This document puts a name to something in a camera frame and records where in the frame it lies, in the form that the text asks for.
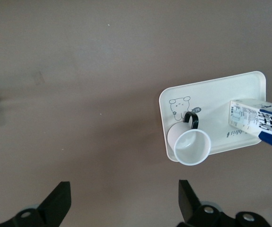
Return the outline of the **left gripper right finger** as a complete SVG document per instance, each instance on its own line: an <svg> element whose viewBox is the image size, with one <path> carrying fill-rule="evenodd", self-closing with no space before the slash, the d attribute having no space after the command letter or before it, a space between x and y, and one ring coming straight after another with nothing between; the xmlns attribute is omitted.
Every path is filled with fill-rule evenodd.
<svg viewBox="0 0 272 227"><path fill-rule="evenodd" d="M213 205L202 204L187 180L179 180L178 204L184 222L179 227L269 227L261 215L242 211L234 218Z"/></svg>

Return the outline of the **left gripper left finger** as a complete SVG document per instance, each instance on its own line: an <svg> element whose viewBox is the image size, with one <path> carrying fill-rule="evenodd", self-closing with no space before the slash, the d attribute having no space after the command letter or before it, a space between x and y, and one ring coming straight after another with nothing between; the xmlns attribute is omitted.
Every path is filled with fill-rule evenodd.
<svg viewBox="0 0 272 227"><path fill-rule="evenodd" d="M70 207L70 182L60 182L37 208L18 212L0 227L58 227Z"/></svg>

